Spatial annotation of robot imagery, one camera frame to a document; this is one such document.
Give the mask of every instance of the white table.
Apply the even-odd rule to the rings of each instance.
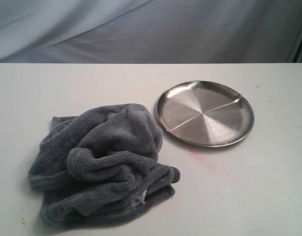
[[[42,195],[26,175],[52,116],[141,103],[182,81],[240,92],[255,125],[230,148],[165,134],[159,162],[176,166],[173,198],[115,228],[61,232],[38,219]],[[0,235],[302,236],[302,64],[0,64]]]

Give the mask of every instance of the white backdrop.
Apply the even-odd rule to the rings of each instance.
[[[291,62],[302,37],[302,0],[46,2],[25,17],[33,25],[20,18],[16,32],[0,33],[0,61]]]

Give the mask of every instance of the metal plate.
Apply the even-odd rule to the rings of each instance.
[[[163,127],[186,143],[216,148],[245,138],[254,113],[235,90],[213,82],[190,81],[166,90],[156,105]]]

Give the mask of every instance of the towel tag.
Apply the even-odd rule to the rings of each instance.
[[[139,204],[144,204],[145,203],[145,197],[146,197],[146,193],[147,190],[143,191],[142,194],[135,196],[132,200],[131,200],[131,205],[133,207],[139,205]]]

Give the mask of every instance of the microfiber towel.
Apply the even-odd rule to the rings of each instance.
[[[118,225],[174,195],[180,172],[157,162],[162,130],[144,106],[54,117],[52,127],[29,170],[31,188],[44,191],[40,215],[48,226]]]

